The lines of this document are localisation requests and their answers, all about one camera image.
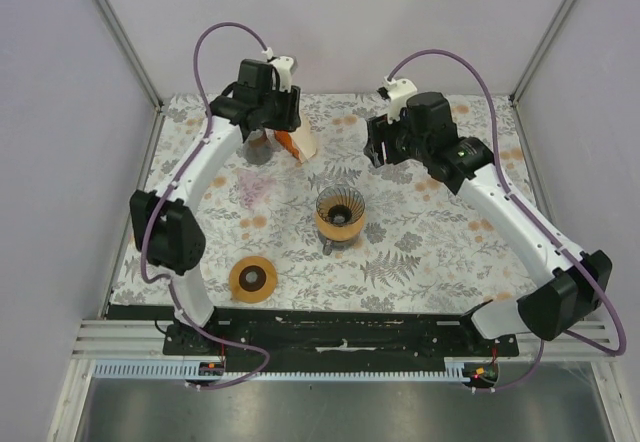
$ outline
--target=floral tablecloth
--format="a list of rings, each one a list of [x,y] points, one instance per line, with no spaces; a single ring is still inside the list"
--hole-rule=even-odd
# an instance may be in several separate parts
[[[489,143],[484,99],[447,98],[461,135]],[[494,101],[504,166],[532,199],[508,100]],[[207,237],[203,275],[216,305],[244,305],[231,299],[228,277],[248,255],[268,258],[278,271],[275,292],[256,307],[445,313],[533,287],[491,224],[424,167],[408,161],[374,169],[362,155],[365,119],[384,107],[373,94],[303,95],[301,108],[318,141],[315,157],[300,164],[273,141],[276,152],[263,166],[249,165],[240,151],[227,161],[197,213]],[[171,100],[147,189],[171,171],[203,119],[197,96]],[[324,187],[338,183],[363,194],[367,223],[355,247],[324,256],[312,217],[315,200]],[[166,282],[146,285],[139,266],[130,240],[112,303],[171,304]]]

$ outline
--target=white wall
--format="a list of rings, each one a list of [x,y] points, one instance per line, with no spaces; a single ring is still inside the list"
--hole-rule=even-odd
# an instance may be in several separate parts
[[[249,24],[279,53],[296,55],[306,92],[371,92],[410,53],[445,48],[467,57],[497,94],[511,93],[561,0],[110,0],[163,97],[195,92],[193,45],[224,20]],[[259,58],[226,29],[203,51],[212,92],[235,80],[238,60]],[[423,89],[477,93],[463,68],[421,61],[406,74]]]
[[[613,259],[640,408],[640,0],[579,0],[521,114],[560,228]]]
[[[152,109],[91,0],[0,0],[0,439],[45,440]]]

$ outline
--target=wire bowl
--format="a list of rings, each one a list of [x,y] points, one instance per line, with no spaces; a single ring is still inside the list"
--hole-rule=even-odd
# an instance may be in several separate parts
[[[356,223],[364,214],[364,208],[362,194],[353,187],[343,185],[324,189],[316,201],[320,218],[334,227]]]

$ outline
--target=yellow disc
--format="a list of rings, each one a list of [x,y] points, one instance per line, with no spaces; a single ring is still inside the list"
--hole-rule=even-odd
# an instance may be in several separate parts
[[[229,274],[233,298],[247,304],[266,300],[277,282],[276,268],[264,257],[245,257],[233,266]]]

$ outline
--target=purple cable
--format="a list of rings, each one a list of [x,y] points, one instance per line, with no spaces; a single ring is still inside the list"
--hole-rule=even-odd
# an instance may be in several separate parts
[[[491,143],[493,146],[493,163],[496,167],[496,174],[498,175],[498,180],[500,180],[500,184],[502,185],[502,187],[505,189],[505,192],[507,194],[507,196],[513,200],[513,202],[516,204],[516,206],[527,216],[527,218],[538,228],[540,229],[540,231],[549,239],[549,241],[558,249],[561,251],[562,255],[564,255],[574,266],[576,266],[578,268],[578,271],[582,274],[582,276],[587,279],[587,282],[589,282],[589,285],[593,288],[593,290],[595,291],[595,293],[598,295],[598,297],[600,298],[600,300],[602,300],[602,303],[604,304],[604,306],[607,308],[607,311],[609,312],[609,315],[611,316],[611,319],[613,320],[613,324],[616,328],[616,332],[618,334],[618,348],[617,349],[611,349],[609,347],[605,347],[602,344],[599,344],[598,342],[591,340],[587,337],[584,337],[583,335],[580,335],[572,330],[565,330],[565,333],[570,335],[571,337],[574,337],[577,340],[580,340],[581,342],[584,342],[585,344],[590,345],[591,347],[594,347],[608,355],[622,355],[626,352],[627,350],[627,336],[625,334],[624,331],[624,327],[622,325],[622,321],[620,320],[620,316],[618,315],[618,312],[616,311],[615,307],[613,306],[613,304],[611,303],[611,301],[609,300],[609,297],[607,297],[607,295],[604,293],[604,290],[602,290],[602,288],[598,285],[598,283],[596,282],[596,280],[593,278],[593,276],[589,273],[589,271],[580,263],[580,261],[574,257],[567,249],[562,249],[562,243],[560,242],[560,240],[558,240],[558,238],[549,231],[549,229],[547,229],[547,227],[542,223],[542,221],[540,219],[538,219],[535,214],[533,212],[531,212],[527,206],[523,203],[522,200],[520,200],[520,198],[516,195],[510,192],[510,188],[509,185],[507,184],[507,180],[505,178],[504,175],[504,171],[502,169],[502,164],[500,163],[500,150],[499,150],[499,145],[498,145],[498,117],[496,115],[496,108],[493,105],[493,99],[491,98],[491,93],[489,92],[489,88],[487,87],[487,84],[484,82],[484,80],[482,80],[482,77],[480,76],[480,74],[478,73],[478,71],[473,68],[473,66],[467,62],[466,60],[464,60],[462,57],[460,57],[459,55],[456,55],[452,52],[449,52],[447,50],[441,50],[441,49],[427,49],[427,50],[420,50],[412,55],[410,55],[409,57],[405,58],[402,62],[400,62],[392,71],[391,73],[388,75],[387,80],[392,80],[393,77],[398,73],[398,71],[400,71],[400,69],[402,69],[406,64],[408,64],[409,62],[411,62],[413,59],[417,59],[418,57],[422,57],[423,55],[442,55],[445,57],[449,57],[450,59],[453,59],[459,63],[461,63],[462,65],[464,65],[469,72],[471,72],[471,74],[475,77],[475,79],[478,81],[478,84],[480,85],[480,88],[482,89],[482,93],[484,94],[485,98],[487,99],[487,104],[489,105],[489,114],[491,116]],[[521,382],[527,380],[529,377],[531,377],[531,375],[533,375],[533,373],[537,370],[538,365],[540,364],[540,360],[542,359],[542,353],[544,351],[544,341],[540,340],[540,351],[538,352],[538,355],[536,356],[533,365],[531,366],[531,368],[529,369],[529,371],[523,375],[521,378],[506,384],[502,387],[496,388],[495,391],[501,390],[501,389],[506,389],[509,387],[513,387],[515,385],[520,384]]]
[[[264,361],[257,369],[255,369],[255,370],[251,371],[250,373],[245,374],[245,375],[243,375],[241,377],[238,377],[237,379],[230,380],[230,381],[224,382],[222,384],[217,384],[217,385],[214,385],[212,387],[207,387],[208,390],[224,389],[225,387],[231,387],[233,385],[237,385],[237,384],[239,384],[241,382],[244,382],[245,380],[253,377],[257,373],[262,371],[262,369],[264,369],[266,367],[266,365],[269,363],[269,359],[270,359],[269,353],[266,350],[264,350],[264,349],[262,349],[260,347],[255,347],[253,345],[239,344],[237,342],[232,342],[232,341],[220,339],[220,338],[218,338],[218,337],[216,337],[214,335],[209,334],[208,332],[204,331],[201,327],[199,327],[198,324],[196,324],[193,321],[193,319],[191,319],[191,317],[189,317],[189,315],[182,308],[182,305],[180,304],[180,301],[178,300],[178,296],[177,296],[177,294],[175,292],[175,288],[173,287],[173,280],[171,279],[171,276],[169,274],[159,274],[159,275],[156,275],[153,278],[149,278],[149,274],[147,273],[147,253],[149,251],[149,241],[151,240],[151,232],[153,231],[153,226],[155,225],[156,220],[158,220],[158,216],[160,215],[160,211],[162,210],[162,207],[163,207],[164,203],[167,201],[167,199],[171,195],[171,192],[173,192],[174,183],[177,184],[177,182],[180,181],[180,178],[185,173],[185,171],[189,168],[189,165],[191,165],[191,162],[193,162],[193,160],[200,153],[202,148],[206,145],[203,140],[208,138],[211,135],[211,133],[213,132],[213,114],[211,113],[211,107],[209,107],[209,101],[207,100],[207,94],[205,93],[204,87],[202,86],[202,79],[200,78],[200,70],[198,69],[198,56],[200,54],[200,47],[202,46],[202,43],[204,42],[204,39],[206,39],[207,36],[211,32],[213,32],[216,29],[222,28],[222,27],[236,27],[238,29],[244,30],[245,32],[248,32],[249,34],[251,34],[258,41],[258,43],[262,47],[262,50],[267,50],[267,45],[264,43],[262,38],[255,31],[253,31],[252,29],[250,29],[246,25],[239,24],[237,22],[221,22],[219,24],[212,25],[211,27],[209,27],[207,30],[205,30],[202,33],[202,35],[198,39],[198,42],[196,42],[196,46],[195,46],[195,49],[193,51],[193,75],[194,75],[194,77],[196,79],[196,85],[198,87],[198,93],[200,94],[200,98],[202,99],[202,102],[204,103],[205,112],[207,114],[206,130],[205,130],[203,138],[200,140],[198,145],[196,145],[196,148],[193,150],[193,152],[191,152],[191,154],[189,154],[189,157],[187,157],[187,160],[185,160],[184,163],[180,166],[180,168],[176,172],[176,175],[173,177],[173,179],[171,179],[171,181],[169,182],[169,185],[167,186],[167,189],[164,191],[164,193],[160,197],[160,200],[158,201],[158,203],[154,207],[153,211],[151,212],[151,216],[149,217],[149,221],[147,222],[147,227],[145,228],[145,231],[144,231],[144,236],[142,237],[142,250],[140,251],[140,275],[142,276],[142,280],[144,280],[147,284],[152,284],[152,283],[157,282],[158,280],[161,280],[161,279],[168,280],[169,281],[169,293],[171,294],[171,298],[173,299],[173,304],[175,305],[175,307],[176,307],[176,309],[178,311],[182,312],[182,317],[184,317],[184,320],[186,320],[187,323],[196,332],[198,332],[203,337],[206,337],[207,339],[210,339],[210,340],[212,340],[214,342],[221,343],[221,344],[224,344],[224,345],[228,345],[230,347],[236,347],[236,348],[239,348],[239,349],[252,350],[254,352],[258,352],[258,353],[264,355]]]

